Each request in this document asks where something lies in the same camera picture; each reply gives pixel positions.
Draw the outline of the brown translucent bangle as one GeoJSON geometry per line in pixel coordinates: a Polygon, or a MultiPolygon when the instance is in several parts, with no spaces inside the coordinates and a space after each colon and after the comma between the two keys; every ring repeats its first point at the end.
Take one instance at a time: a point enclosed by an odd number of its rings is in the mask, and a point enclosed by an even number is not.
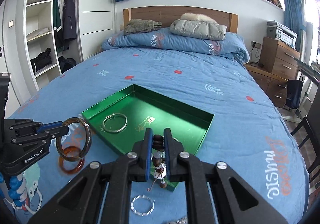
{"type": "Polygon", "coordinates": [[[70,134],[56,138],[56,148],[60,157],[68,162],[77,162],[87,155],[92,144],[89,125],[80,117],[72,117],[62,124],[70,134]]]}

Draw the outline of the green jewelry tray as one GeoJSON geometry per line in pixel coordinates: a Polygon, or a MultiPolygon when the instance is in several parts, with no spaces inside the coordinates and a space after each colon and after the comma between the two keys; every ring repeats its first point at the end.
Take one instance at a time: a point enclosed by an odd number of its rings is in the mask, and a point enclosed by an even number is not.
{"type": "Polygon", "coordinates": [[[214,115],[132,84],[84,110],[85,121],[97,136],[117,154],[126,154],[144,138],[147,128],[162,135],[170,128],[173,139],[196,155],[208,133],[214,115]],[[113,113],[123,113],[128,124],[125,130],[111,134],[101,130],[102,121],[113,113]]]}

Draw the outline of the large twisted silver bangle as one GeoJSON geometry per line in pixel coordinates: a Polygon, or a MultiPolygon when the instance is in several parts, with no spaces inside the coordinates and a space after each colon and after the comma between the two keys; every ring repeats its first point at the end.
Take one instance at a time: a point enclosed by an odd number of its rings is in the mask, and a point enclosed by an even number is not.
{"type": "Polygon", "coordinates": [[[146,195],[135,196],[130,204],[131,212],[141,217],[150,215],[154,207],[155,201],[146,195]]]}

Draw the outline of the amber resin bangle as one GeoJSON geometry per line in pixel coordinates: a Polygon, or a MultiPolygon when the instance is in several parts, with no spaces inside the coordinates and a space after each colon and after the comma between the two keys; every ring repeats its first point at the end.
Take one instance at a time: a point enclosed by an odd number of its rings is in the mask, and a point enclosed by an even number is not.
{"type": "MultiPolygon", "coordinates": [[[[77,156],[80,151],[81,149],[75,146],[68,146],[63,150],[64,154],[68,157],[77,156]]],[[[63,159],[60,156],[58,160],[58,164],[59,164],[60,170],[63,173],[68,175],[73,175],[73,174],[77,174],[83,168],[85,164],[85,159],[82,158],[78,161],[71,162],[63,159]]]]}

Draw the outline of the silver wrist watch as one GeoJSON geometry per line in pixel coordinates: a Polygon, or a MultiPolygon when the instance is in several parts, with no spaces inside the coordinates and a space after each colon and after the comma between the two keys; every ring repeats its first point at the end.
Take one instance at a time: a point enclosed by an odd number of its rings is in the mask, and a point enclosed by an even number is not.
{"type": "Polygon", "coordinates": [[[177,220],[171,220],[168,222],[168,224],[187,224],[187,223],[188,223],[187,216],[184,216],[184,217],[177,219],[177,220]]]}

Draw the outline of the thin silver bangle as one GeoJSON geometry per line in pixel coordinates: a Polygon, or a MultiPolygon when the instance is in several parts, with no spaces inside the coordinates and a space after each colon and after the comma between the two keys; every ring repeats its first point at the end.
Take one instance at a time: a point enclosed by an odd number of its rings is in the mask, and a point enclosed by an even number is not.
{"type": "Polygon", "coordinates": [[[113,113],[105,117],[101,124],[103,132],[118,134],[126,129],[128,124],[127,116],[123,113],[113,113]]]}

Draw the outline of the blue patterned bed cover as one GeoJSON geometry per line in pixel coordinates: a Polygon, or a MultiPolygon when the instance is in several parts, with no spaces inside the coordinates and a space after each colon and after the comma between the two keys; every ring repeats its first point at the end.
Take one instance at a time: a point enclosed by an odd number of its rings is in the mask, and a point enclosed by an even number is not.
{"type": "Polygon", "coordinates": [[[13,117],[63,121],[132,84],[213,114],[198,158],[226,162],[288,223],[302,218],[309,200],[304,159],[278,109],[237,61],[196,52],[114,48],[53,80],[13,117]]]}

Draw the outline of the white open wardrobe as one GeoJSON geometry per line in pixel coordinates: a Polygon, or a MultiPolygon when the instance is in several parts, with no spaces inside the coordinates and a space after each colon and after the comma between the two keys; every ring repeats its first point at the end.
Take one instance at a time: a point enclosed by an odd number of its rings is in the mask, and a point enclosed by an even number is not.
{"type": "Polygon", "coordinates": [[[57,20],[63,18],[57,7],[57,0],[17,0],[17,13],[21,16],[17,23],[17,53],[31,95],[62,74],[60,57],[72,58],[76,63],[83,61],[78,35],[60,46],[65,29],[57,28],[57,20]]]}

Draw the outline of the grey-brown folded garment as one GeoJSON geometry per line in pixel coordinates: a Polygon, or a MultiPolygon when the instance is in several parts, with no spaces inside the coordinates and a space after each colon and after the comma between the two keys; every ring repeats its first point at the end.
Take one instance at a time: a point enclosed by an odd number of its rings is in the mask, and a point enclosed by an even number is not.
{"type": "Polygon", "coordinates": [[[143,19],[132,19],[124,27],[124,35],[135,34],[135,33],[148,33],[156,31],[162,28],[160,21],[143,20],[143,19]]]}

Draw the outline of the dark chair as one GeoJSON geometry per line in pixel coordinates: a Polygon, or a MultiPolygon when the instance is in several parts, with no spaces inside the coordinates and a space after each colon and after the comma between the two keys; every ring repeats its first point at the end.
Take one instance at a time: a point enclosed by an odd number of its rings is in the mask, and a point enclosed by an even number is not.
{"type": "Polygon", "coordinates": [[[291,132],[294,136],[301,127],[306,130],[307,136],[299,144],[300,149],[307,141],[310,141],[315,152],[316,158],[308,167],[308,173],[312,173],[317,167],[319,167],[319,87],[316,95],[313,99],[313,103],[307,113],[307,115],[300,121],[296,128],[291,132]]]}

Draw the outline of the grey puffer jacket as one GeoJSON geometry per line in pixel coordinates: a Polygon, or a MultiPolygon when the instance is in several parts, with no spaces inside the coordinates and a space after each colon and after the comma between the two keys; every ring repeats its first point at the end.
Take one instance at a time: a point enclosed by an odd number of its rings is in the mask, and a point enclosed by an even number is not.
{"type": "Polygon", "coordinates": [[[227,26],[216,22],[204,22],[196,20],[175,20],[169,31],[172,34],[204,40],[224,40],[227,26]]]}

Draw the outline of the wooden drawer chest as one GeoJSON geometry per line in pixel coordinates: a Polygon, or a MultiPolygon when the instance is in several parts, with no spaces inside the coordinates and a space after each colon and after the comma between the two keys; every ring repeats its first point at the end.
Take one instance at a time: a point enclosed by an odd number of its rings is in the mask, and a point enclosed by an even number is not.
{"type": "Polygon", "coordinates": [[[246,64],[245,67],[272,103],[282,108],[286,102],[287,81],[297,75],[298,58],[300,53],[294,48],[264,37],[258,65],[246,64]]]}

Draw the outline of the white fluffy pillow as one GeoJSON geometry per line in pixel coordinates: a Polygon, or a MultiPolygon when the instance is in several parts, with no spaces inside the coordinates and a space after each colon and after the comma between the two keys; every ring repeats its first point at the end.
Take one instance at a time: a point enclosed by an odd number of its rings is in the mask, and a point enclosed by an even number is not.
{"type": "Polygon", "coordinates": [[[184,13],[180,17],[181,20],[200,21],[200,22],[212,22],[217,23],[216,20],[204,14],[184,13]]]}

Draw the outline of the wooden headboard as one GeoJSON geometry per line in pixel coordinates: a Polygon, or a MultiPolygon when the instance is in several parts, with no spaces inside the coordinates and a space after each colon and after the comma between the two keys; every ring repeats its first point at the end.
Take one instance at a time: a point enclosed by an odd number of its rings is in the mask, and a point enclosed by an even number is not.
{"type": "Polygon", "coordinates": [[[123,10],[123,25],[120,26],[120,30],[123,30],[124,26],[132,19],[151,19],[153,21],[160,21],[163,27],[168,27],[184,13],[207,15],[217,21],[218,24],[226,25],[228,32],[238,32],[237,14],[191,6],[146,6],[126,8],[123,10]]]}

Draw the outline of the white printer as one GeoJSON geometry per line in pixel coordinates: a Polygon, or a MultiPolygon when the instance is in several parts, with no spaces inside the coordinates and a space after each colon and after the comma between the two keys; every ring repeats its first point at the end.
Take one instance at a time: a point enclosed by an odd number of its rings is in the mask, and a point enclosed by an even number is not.
{"type": "Polygon", "coordinates": [[[270,20],[267,22],[267,37],[282,41],[291,48],[296,46],[297,34],[276,21],[270,20]]]}

